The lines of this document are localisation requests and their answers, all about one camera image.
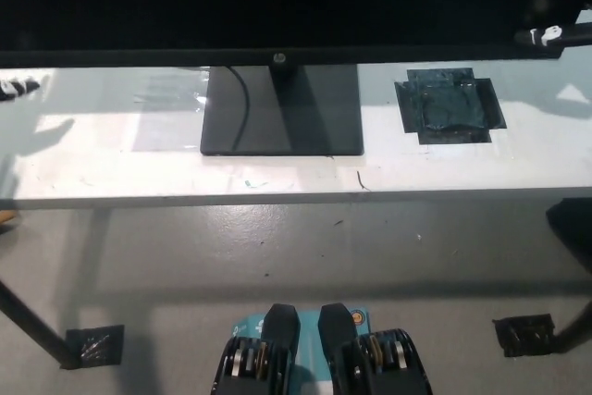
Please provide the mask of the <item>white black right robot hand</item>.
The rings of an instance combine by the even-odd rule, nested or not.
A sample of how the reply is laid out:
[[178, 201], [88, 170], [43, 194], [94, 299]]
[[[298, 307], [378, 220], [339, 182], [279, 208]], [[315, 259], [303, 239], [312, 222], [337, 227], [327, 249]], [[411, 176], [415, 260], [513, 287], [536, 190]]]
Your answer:
[[545, 29], [518, 31], [514, 40], [519, 44], [540, 48], [569, 48], [587, 46], [592, 42], [592, 23], [553, 25]]

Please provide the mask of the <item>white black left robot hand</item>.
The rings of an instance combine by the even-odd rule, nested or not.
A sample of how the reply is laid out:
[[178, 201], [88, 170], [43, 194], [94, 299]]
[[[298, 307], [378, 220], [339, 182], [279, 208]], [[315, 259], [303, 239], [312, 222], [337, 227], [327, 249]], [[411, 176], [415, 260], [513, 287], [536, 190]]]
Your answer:
[[31, 77], [2, 78], [0, 80], [0, 102], [14, 102], [19, 97], [35, 92], [40, 82]]

